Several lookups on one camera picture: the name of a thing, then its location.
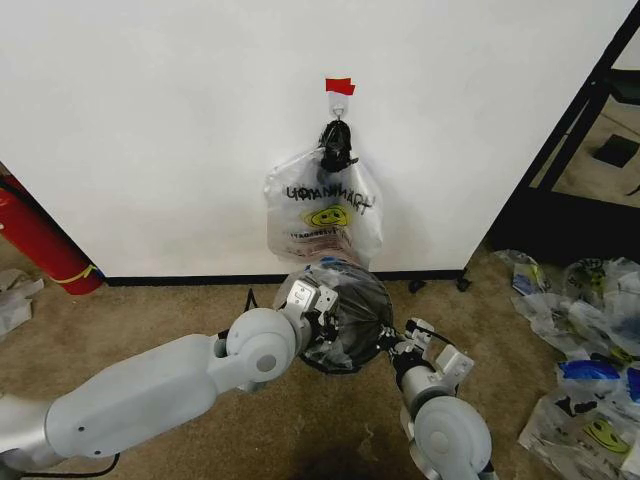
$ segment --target red tape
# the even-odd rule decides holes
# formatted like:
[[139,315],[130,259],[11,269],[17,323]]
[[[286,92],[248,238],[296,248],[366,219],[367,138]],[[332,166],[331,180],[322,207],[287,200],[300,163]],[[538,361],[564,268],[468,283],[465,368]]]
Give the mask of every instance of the red tape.
[[353,91],[356,89],[356,86],[351,84],[350,78],[326,78],[325,88],[327,92],[353,95]]

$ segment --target black baseboard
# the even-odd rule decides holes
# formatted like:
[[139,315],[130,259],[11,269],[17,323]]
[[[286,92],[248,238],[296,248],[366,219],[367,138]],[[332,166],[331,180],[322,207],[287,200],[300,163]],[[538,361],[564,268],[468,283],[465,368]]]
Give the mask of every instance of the black baseboard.
[[[464,270],[417,270],[374,272],[380,280],[455,280]],[[286,275],[204,275],[194,277],[106,277],[111,287],[164,287],[187,285],[248,285],[282,283]]]

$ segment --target pile of plastic bags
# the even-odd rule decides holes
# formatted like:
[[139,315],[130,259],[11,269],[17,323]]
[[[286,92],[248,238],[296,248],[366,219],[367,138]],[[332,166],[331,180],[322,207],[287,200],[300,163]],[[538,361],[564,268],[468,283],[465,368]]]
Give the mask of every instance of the pile of plastic bags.
[[640,265],[581,260],[554,288],[527,255],[498,255],[516,310],[567,358],[519,443],[570,480],[640,479]]

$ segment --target yellow smiley face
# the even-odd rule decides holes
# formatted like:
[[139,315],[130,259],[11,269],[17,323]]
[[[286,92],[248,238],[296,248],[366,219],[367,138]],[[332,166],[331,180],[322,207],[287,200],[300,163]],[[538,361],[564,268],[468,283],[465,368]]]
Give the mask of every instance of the yellow smiley face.
[[304,218],[307,225],[311,227],[329,227],[332,225],[349,225],[349,214],[340,205],[331,205],[324,210],[312,212]]
[[629,445],[622,440],[613,427],[604,420],[596,420],[584,426],[587,435],[614,453],[627,453]]

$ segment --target white plastic bag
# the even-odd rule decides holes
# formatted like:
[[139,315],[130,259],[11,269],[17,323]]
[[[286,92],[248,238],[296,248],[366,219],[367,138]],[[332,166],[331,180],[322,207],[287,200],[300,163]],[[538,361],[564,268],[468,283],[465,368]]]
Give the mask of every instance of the white plastic bag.
[[382,245],[380,191],[362,162],[330,172],[323,156],[319,147],[268,174],[269,248],[299,262],[333,255],[367,268]]
[[31,318],[31,299],[42,290],[42,279],[32,282],[15,268],[0,272],[0,341],[4,335]]

